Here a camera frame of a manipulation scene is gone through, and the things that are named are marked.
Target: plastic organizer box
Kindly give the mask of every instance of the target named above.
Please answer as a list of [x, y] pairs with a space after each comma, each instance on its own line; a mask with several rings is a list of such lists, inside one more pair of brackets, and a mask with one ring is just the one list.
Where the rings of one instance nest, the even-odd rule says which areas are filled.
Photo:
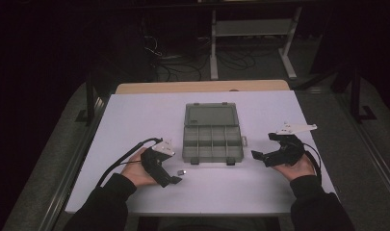
[[183, 138], [185, 163], [227, 163], [243, 160], [242, 136], [234, 103], [187, 104]]

